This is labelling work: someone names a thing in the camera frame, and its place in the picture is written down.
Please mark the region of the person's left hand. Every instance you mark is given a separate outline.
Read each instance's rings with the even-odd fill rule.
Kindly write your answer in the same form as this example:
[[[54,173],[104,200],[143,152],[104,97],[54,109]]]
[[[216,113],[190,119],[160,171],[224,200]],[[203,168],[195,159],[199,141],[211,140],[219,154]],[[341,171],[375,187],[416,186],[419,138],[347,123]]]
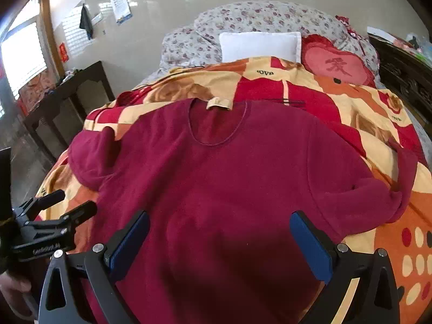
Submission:
[[[1,295],[12,313],[20,320],[34,321],[35,311],[28,305],[26,295],[31,294],[32,284],[29,280],[5,271],[1,274]]]

